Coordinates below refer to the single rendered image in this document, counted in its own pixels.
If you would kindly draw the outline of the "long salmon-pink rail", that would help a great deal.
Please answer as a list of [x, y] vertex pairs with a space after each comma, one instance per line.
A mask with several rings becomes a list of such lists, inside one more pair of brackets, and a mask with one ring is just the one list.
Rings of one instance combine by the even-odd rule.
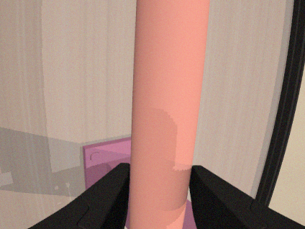
[[137, 0], [129, 229], [183, 229], [210, 0]]

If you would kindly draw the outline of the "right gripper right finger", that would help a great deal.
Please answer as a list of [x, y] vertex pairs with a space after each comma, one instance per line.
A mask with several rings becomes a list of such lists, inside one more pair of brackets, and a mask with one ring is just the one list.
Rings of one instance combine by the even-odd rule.
[[203, 166], [192, 166], [189, 190], [197, 229], [305, 229]]

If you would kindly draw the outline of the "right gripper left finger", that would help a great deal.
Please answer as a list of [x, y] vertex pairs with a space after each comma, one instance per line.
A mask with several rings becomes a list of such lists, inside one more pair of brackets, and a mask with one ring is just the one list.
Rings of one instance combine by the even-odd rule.
[[28, 229], [124, 229], [130, 164], [120, 163], [72, 202]]

